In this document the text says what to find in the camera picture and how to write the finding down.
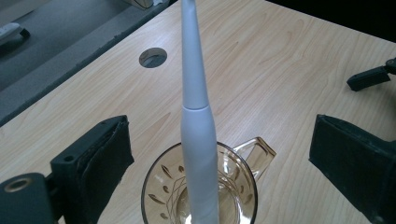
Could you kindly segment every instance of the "wood grain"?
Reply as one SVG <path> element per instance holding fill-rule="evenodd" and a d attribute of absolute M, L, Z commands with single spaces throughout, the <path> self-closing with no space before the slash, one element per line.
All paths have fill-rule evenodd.
<path fill-rule="evenodd" d="M 396 45 L 262 0 L 200 0 L 209 98 L 218 140 L 261 136 L 277 153 L 259 182 L 256 223 L 369 223 L 308 161 L 316 114 L 385 140 L 396 136 L 396 85 L 351 91 L 347 79 L 384 64 Z M 97 122 L 126 114 L 135 163 L 100 223 L 142 223 L 150 165 L 180 141 L 180 1 L 0 129 L 0 177 L 50 173 L 50 160 Z M 149 48 L 168 58 L 147 69 Z"/>

